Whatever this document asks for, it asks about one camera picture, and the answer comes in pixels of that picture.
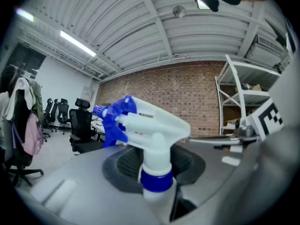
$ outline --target floor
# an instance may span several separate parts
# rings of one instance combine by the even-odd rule
[[[44,145],[41,151],[33,157],[32,163],[26,169],[42,169],[44,171],[44,176],[41,176],[40,173],[26,175],[28,180],[34,185],[42,177],[50,175],[64,163],[75,157],[75,154],[78,152],[73,152],[70,145],[70,131],[65,131],[65,134],[62,134],[62,131],[53,132],[45,130],[44,132],[50,134],[50,138],[47,138],[47,142],[44,142]],[[26,191],[30,190],[30,187],[23,180],[19,180],[17,187],[22,188]]]

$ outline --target round ceiling speaker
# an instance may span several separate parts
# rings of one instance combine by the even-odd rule
[[[183,6],[178,5],[173,8],[173,14],[175,17],[184,17],[186,13],[187,11]]]

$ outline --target pink backpack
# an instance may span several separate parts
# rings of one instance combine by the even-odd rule
[[[15,136],[18,138],[20,144],[22,144],[23,149],[26,153],[34,156],[37,155],[41,150],[41,147],[44,143],[43,140],[43,130],[41,125],[38,122],[38,117],[34,113],[30,113],[25,130],[25,142],[22,142],[16,128],[15,124],[12,125],[12,133],[13,133],[13,147],[15,148]]]

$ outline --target black hair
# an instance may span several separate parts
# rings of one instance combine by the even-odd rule
[[[11,96],[15,88],[15,80],[16,80],[16,68],[12,65],[6,66],[3,69],[0,78],[0,93],[8,91],[9,96]]]

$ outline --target brick wall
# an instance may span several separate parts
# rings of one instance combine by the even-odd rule
[[[151,68],[101,84],[96,105],[129,94],[152,103],[191,125],[191,136],[218,135],[219,107],[215,76],[224,63],[188,62]]]

